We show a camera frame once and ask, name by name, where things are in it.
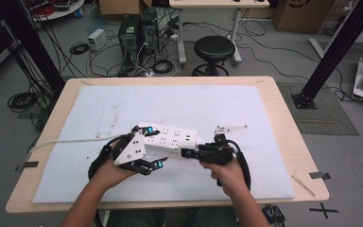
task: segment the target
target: gray floor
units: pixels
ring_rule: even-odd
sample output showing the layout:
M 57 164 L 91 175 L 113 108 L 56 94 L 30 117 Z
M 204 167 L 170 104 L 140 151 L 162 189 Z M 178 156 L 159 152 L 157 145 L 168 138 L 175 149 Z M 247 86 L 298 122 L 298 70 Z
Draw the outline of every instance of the gray floor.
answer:
M 302 52 L 306 56 L 318 60 L 317 54 L 308 42 L 309 37 L 317 37 L 322 45 L 329 41 L 322 34 L 306 35 L 276 32 L 270 21 L 263 21 L 267 34 L 255 38 L 261 44 L 291 48 Z M 69 47 L 76 42 L 86 42 L 86 37 L 97 28 L 111 30 L 117 33 L 119 23 L 104 22 L 93 14 L 81 19 L 72 16 L 58 19 L 52 22 L 63 51 L 69 56 Z M 204 35 L 213 34 L 207 28 L 186 26 L 184 28 L 186 40 L 195 41 Z M 255 22 L 248 23 L 248 29 L 260 33 L 262 28 Z M 40 34 L 46 49 L 51 54 L 56 64 L 58 60 L 52 44 L 47 39 L 45 32 L 40 29 Z M 317 66 L 317 62 L 311 61 L 302 55 L 286 50 L 272 50 L 264 48 L 250 38 L 243 38 L 237 43 L 241 47 L 250 47 L 256 58 L 272 61 L 278 70 L 287 75 L 304 76 L 309 78 Z M 201 63 L 194 54 L 193 44 L 187 43 L 187 60 L 184 70 L 176 76 L 188 76 L 191 69 Z M 168 47 L 169 59 L 176 61 L 176 45 Z M 305 82 L 304 79 L 291 79 L 280 75 L 269 63 L 257 61 L 249 49 L 240 49 L 243 63 L 233 67 L 230 61 L 226 67 L 234 76 L 269 75 L 276 81 Z M 95 58 L 94 64 L 109 69 L 121 62 L 121 51 L 118 46 L 112 47 Z M 343 88 L 349 94 L 353 90 L 357 61 L 363 58 L 363 44 L 354 44 L 338 69 L 344 77 Z M 79 70 L 86 74 L 86 62 L 88 54 L 72 57 L 72 62 Z M 65 69 L 64 77 L 72 77 L 71 72 Z M 337 86 L 340 76 L 335 71 L 328 79 L 329 85 Z M 15 171 L 17 166 L 23 164 L 26 151 L 39 135 L 30 120 L 18 119 L 17 113 L 13 113 L 7 107 L 8 99 L 18 93 L 27 90 L 28 82 L 23 72 L 12 58 L 8 58 L 0 65 L 0 226 L 56 226 L 64 217 L 64 213 L 12 215 L 5 210 L 13 187 L 16 185 L 20 173 Z M 325 183 L 330 192 L 330 199 L 323 201 L 326 209 L 338 210 L 339 213 L 328 213 L 328 218 L 322 212 L 312 212 L 309 208 L 320 208 L 319 202 L 301 202 L 278 204 L 287 219 L 286 226 L 363 226 L 363 104 L 359 102 L 341 102 L 341 106 L 352 120 L 359 132 L 359 136 L 328 136 L 304 134 L 302 137 L 308 146 L 320 171 L 328 172 L 330 180 Z M 170 210 L 171 220 L 168 226 L 180 226 L 182 223 L 182 210 Z

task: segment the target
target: white plastic part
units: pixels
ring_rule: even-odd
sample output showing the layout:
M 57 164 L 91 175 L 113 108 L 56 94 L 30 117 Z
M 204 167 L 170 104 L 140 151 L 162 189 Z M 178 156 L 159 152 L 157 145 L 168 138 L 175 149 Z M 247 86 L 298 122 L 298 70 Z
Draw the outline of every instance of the white plastic part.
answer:
M 119 166 L 146 156 L 146 147 L 144 146 L 144 135 L 141 131 L 135 133 L 129 144 L 120 153 L 119 157 L 114 160 L 114 164 Z
M 242 131 L 244 129 L 246 129 L 248 126 L 236 126 L 236 127 L 220 127 L 217 126 L 215 129 L 214 134 L 226 134 L 226 133 L 230 133 L 230 132 L 235 132 L 235 131 Z
M 142 123 L 140 127 L 152 127 L 155 131 L 161 133 L 144 138 L 147 148 L 163 150 L 168 152 L 179 152 L 179 145 L 188 144 L 194 147 L 197 143 L 199 133 L 193 130 L 175 128 L 165 125 L 153 125 Z

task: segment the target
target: outlet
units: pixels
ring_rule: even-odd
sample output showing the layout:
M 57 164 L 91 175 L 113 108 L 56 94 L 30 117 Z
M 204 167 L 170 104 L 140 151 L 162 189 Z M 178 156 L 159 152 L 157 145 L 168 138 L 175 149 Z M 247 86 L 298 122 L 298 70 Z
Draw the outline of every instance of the outlet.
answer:
M 195 145 L 199 133 L 193 130 L 169 127 L 164 125 L 140 124 L 140 127 L 151 126 L 155 131 L 161 133 L 144 138 L 147 148 L 163 150 L 168 152 L 179 152 L 179 145 Z

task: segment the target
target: stool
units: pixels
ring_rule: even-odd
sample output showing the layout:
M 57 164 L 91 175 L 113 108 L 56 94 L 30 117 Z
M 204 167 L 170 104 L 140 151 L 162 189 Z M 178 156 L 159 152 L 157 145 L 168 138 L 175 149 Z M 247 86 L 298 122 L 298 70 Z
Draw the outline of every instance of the stool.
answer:
M 235 46 L 232 41 L 222 36 L 207 36 L 196 41 L 194 50 L 207 63 L 195 67 L 193 76 L 198 76 L 199 74 L 219 76 L 217 68 L 222 69 L 229 76 L 229 72 L 224 67 L 218 65 L 218 63 L 229 59 L 234 54 Z

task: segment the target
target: gray mat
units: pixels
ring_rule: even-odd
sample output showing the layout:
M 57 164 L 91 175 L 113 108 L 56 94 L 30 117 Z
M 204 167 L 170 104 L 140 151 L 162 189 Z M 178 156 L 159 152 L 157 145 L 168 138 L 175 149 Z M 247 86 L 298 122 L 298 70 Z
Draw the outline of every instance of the gray mat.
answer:
M 314 102 L 316 110 L 297 109 L 291 94 L 298 94 L 304 83 L 278 83 L 288 109 L 302 134 L 358 135 L 338 98 L 330 89 L 320 89 Z

